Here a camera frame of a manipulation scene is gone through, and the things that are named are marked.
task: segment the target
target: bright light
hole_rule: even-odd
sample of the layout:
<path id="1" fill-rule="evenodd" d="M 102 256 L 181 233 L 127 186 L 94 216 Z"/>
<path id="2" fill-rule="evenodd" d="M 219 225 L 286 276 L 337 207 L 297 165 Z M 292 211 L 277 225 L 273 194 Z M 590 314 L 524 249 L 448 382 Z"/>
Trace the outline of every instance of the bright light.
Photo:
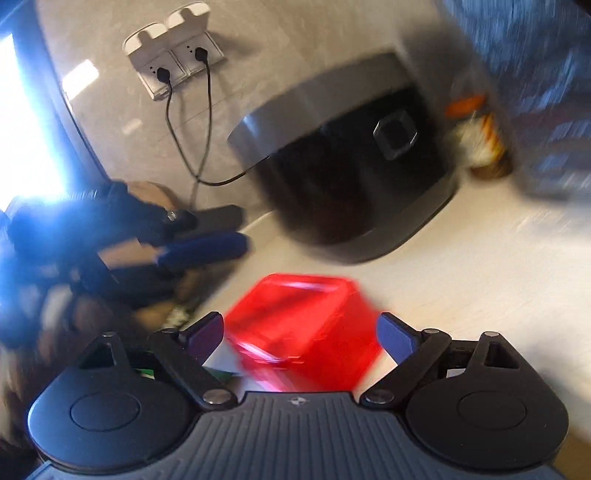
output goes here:
<path id="1" fill-rule="evenodd" d="M 99 71 L 96 67 L 90 60 L 85 60 L 64 77 L 61 86 L 68 99 L 72 100 L 98 77 Z"/>
<path id="2" fill-rule="evenodd" d="M 37 117 L 21 84 L 12 35 L 0 41 L 0 210 L 17 196 L 64 193 Z"/>

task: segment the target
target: countertop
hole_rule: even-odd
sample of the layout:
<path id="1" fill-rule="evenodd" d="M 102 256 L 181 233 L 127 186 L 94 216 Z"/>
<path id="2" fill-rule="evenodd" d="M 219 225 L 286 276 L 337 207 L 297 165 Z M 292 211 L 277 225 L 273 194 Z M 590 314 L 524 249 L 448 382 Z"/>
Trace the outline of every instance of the countertop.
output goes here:
<path id="1" fill-rule="evenodd" d="M 591 439 L 591 206 L 524 197 L 511 179 L 464 179 L 449 204 L 390 254 L 359 265 L 312 257 L 287 238 L 274 214 L 247 229 L 254 248 L 201 313 L 229 310 L 260 278 L 306 273 L 354 278 L 383 311 L 417 330 L 455 339 L 501 332 L 569 409 Z M 234 368 L 224 343 L 209 364 Z M 395 366 L 384 353 L 363 391 Z M 256 390 L 249 383 L 247 389 Z"/>

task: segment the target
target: wall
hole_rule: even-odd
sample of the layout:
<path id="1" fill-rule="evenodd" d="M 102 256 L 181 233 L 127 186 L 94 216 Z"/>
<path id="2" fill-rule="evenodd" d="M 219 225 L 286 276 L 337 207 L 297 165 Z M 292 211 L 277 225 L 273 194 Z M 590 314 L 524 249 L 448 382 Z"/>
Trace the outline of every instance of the wall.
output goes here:
<path id="1" fill-rule="evenodd" d="M 58 74 L 89 59 L 99 78 L 72 100 L 77 120 L 113 178 L 164 184 L 188 199 L 191 177 L 164 123 L 164 102 L 150 99 L 121 51 L 124 39 L 163 21 L 183 0 L 38 0 Z M 397 47 L 426 85 L 445 85 L 443 22 L 431 0 L 209 0 L 209 30 L 226 54 L 213 66 L 214 134 L 204 172 L 240 172 L 226 138 L 240 119 L 289 86 L 332 65 Z M 206 79 L 198 74 L 173 98 L 171 121 L 188 157 L 201 156 Z M 269 207 L 249 176 L 226 187 L 201 186 L 197 204 L 236 203 L 249 220 Z"/>

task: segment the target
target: black air fryer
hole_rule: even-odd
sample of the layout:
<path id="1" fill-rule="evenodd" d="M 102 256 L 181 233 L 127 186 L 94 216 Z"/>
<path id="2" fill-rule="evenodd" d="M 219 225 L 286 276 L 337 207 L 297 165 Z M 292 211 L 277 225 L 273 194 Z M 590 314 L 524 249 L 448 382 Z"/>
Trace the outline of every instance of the black air fryer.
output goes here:
<path id="1" fill-rule="evenodd" d="M 342 262 L 399 247 L 455 190 L 418 89 L 394 54 L 309 80 L 244 117 L 228 141 L 296 240 Z"/>

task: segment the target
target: shiny red plastic surface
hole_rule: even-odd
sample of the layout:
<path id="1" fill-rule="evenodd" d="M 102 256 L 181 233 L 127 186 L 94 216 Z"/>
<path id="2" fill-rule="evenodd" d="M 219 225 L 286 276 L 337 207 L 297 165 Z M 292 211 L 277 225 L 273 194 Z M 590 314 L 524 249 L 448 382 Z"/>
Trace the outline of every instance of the shiny red plastic surface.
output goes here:
<path id="1" fill-rule="evenodd" d="M 234 305 L 225 332 L 269 390 L 352 390 L 380 351 L 378 316 L 352 280 L 273 274 Z"/>

